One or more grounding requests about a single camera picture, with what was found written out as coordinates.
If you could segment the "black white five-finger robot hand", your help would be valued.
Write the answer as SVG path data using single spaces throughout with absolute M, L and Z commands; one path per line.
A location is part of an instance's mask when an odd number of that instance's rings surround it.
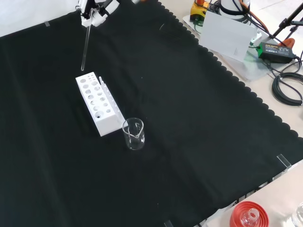
M 80 12 L 84 27 L 98 27 L 118 8 L 120 0 L 79 0 L 76 10 Z

